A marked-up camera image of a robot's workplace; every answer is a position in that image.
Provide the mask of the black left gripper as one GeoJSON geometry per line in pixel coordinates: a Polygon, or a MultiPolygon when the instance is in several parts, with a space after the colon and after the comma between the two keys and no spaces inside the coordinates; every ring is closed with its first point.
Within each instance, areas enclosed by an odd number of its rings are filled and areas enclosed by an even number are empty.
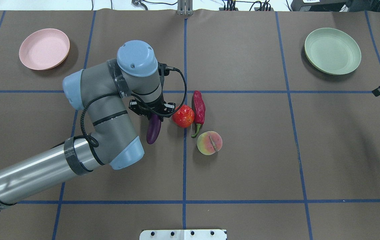
{"type": "Polygon", "coordinates": [[[134,98],[129,102],[129,109],[139,116],[145,116],[148,119],[151,114],[163,117],[171,117],[176,112],[176,104],[174,102],[165,102],[163,95],[160,95],[152,102],[145,102],[141,96],[132,95],[134,98]]]}

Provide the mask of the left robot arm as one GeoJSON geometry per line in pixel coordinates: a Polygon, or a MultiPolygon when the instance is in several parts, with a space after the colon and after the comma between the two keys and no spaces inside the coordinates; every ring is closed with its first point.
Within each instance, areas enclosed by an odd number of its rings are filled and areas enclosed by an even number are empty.
{"type": "Polygon", "coordinates": [[[163,118],[179,107],[163,98],[164,77],[175,67],[157,61],[144,41],[124,43],[115,59],[63,80],[71,106],[81,111],[82,134],[0,170],[0,211],[21,200],[109,164],[121,170],[144,155],[128,111],[149,120],[147,142],[156,141],[163,118]]]}

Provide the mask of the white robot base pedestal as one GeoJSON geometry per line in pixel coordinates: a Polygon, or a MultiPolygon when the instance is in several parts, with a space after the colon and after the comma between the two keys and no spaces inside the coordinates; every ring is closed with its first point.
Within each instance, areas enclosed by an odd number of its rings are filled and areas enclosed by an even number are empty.
{"type": "Polygon", "coordinates": [[[166,229],[144,230],[140,240],[227,240],[228,234],[223,229],[166,229]]]}

